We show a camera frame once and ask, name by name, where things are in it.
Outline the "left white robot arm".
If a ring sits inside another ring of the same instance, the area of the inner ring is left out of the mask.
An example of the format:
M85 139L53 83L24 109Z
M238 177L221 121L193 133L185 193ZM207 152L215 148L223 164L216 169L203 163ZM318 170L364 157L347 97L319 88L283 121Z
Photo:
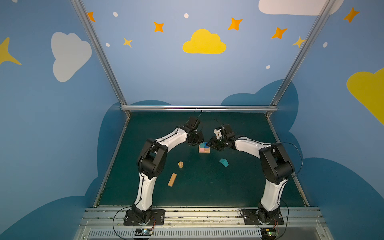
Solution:
M156 180L165 167L169 151L183 143L196 146L203 142L203 132L187 126L179 126L162 138L146 140L137 162L138 194L129 211L139 224L150 221Z

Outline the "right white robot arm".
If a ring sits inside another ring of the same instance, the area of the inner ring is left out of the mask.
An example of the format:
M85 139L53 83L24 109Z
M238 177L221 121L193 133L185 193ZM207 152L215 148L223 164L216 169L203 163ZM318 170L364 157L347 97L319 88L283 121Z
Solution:
M217 151L231 148L260 159L266 184L256 213L257 221L262 225L283 224L284 219L280 211L281 197L289 177L295 171L283 144L262 143L236 136L230 139L212 137L207 146Z

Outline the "long natural wood block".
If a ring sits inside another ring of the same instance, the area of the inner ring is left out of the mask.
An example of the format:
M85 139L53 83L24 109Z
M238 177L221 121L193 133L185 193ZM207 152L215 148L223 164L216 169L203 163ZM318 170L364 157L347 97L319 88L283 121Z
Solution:
M177 177L177 174L175 174L175 173L173 173L173 174L171 175L171 178L170 178L169 183L168 183L168 186L169 186L169 187L172 187L172 186L174 185L175 180L176 180L176 177Z

